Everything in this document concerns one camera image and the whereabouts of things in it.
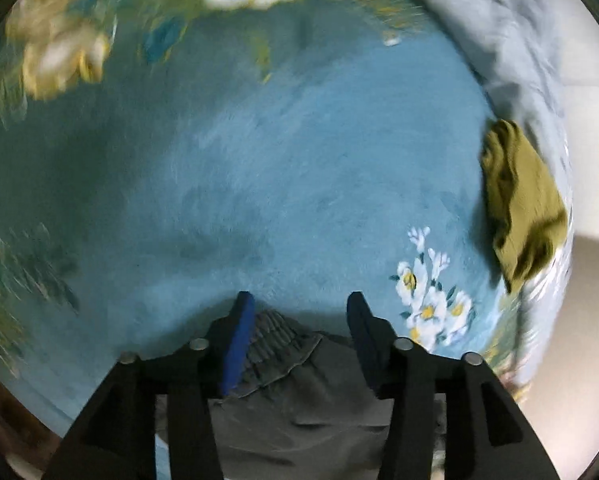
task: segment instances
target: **yellow-green garment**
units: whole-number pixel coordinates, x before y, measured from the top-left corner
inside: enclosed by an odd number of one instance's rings
[[[497,121],[486,136],[482,169],[493,247],[509,292],[533,278],[566,240],[567,216],[555,181],[516,123]]]

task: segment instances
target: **gray garment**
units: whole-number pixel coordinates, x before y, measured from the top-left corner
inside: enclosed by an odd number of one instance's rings
[[[569,227],[554,260],[521,291],[515,383],[534,376],[564,299],[573,245],[573,177],[551,0],[423,0],[464,52],[499,118],[523,127],[557,184]]]
[[[350,339],[272,310],[257,315],[242,383],[210,405],[231,480],[375,480],[392,407],[366,386]],[[157,429],[167,442],[165,414],[161,398]],[[438,460],[444,431],[440,421]]]

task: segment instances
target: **crumpled white fabric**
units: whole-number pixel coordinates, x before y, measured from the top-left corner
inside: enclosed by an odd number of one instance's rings
[[[572,170],[551,0],[423,0],[464,52],[499,118],[517,121],[569,211],[565,245],[521,292],[515,383],[534,376],[564,299],[573,244]]]

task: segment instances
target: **blue fabric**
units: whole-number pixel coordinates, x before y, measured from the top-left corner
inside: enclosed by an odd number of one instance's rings
[[[101,85],[0,128],[0,231],[42,222],[79,269],[79,316],[14,304],[32,339],[1,377],[36,415],[63,433],[121,351],[173,351],[239,290],[339,333],[361,290],[405,333],[390,277],[417,256],[413,226],[473,299],[467,335],[437,351],[484,349],[503,291],[478,160],[491,111],[441,31],[386,47],[349,7],[305,0],[199,18],[164,64],[137,46],[119,27]]]

